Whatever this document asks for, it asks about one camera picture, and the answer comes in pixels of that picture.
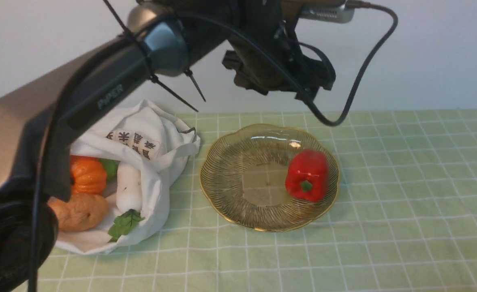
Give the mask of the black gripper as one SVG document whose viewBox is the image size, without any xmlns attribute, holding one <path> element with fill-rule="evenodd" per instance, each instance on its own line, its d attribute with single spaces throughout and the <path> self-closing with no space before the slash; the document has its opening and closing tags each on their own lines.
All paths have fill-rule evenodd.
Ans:
<svg viewBox="0 0 477 292">
<path fill-rule="evenodd" d="M 297 39 L 295 28 L 304 8 L 323 4 L 322 0 L 240 0 L 239 29 L 253 39 L 260 48 L 287 70 L 290 76 L 309 88 L 313 96 L 318 89 L 331 90 L 336 72 L 326 55 L 312 47 L 318 59 L 303 54 L 303 45 Z M 232 50 L 223 58 L 223 65 L 234 70 L 234 84 L 266 95 L 270 91 L 297 90 L 263 55 L 237 36 L 228 39 Z"/>
</svg>

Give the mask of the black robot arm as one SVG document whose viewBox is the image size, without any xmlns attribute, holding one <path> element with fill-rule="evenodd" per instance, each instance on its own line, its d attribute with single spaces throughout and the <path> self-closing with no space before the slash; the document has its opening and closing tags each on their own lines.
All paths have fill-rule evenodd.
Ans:
<svg viewBox="0 0 477 292">
<path fill-rule="evenodd" d="M 0 292 L 36 285 L 58 222 L 46 205 L 71 196 L 71 144 L 143 83 L 176 77 L 227 39 L 237 75 L 267 91 L 293 91 L 317 109 L 319 87 L 335 72 L 304 57 L 293 28 L 311 8 L 346 8 L 346 0 L 140 0 L 115 39 L 0 98 Z"/>
</svg>

